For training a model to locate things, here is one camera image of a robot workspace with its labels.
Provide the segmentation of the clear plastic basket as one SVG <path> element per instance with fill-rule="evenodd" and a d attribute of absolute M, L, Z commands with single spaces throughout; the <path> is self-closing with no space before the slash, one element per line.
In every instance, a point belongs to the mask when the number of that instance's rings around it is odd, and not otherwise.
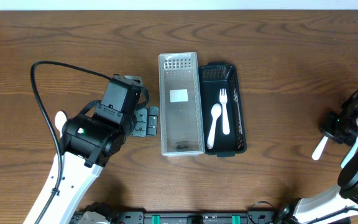
<path fill-rule="evenodd" d="M 162 155 L 204 153 L 197 54 L 160 54 L 158 65 Z"/>

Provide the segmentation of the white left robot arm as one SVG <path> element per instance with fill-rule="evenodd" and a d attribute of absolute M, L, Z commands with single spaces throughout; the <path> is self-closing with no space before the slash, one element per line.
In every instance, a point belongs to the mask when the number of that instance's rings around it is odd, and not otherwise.
<path fill-rule="evenodd" d="M 124 144 L 126 133 L 88 117 L 86 111 L 63 122 L 59 152 L 25 223 L 68 223 L 109 158 Z"/>

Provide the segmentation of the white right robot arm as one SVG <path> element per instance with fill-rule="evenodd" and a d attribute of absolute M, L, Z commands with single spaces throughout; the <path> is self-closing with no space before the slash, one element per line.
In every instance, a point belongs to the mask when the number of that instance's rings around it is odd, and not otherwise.
<path fill-rule="evenodd" d="M 333 223 L 357 215 L 358 151 L 342 168 L 337 185 L 317 196 L 300 199 L 287 222 Z"/>

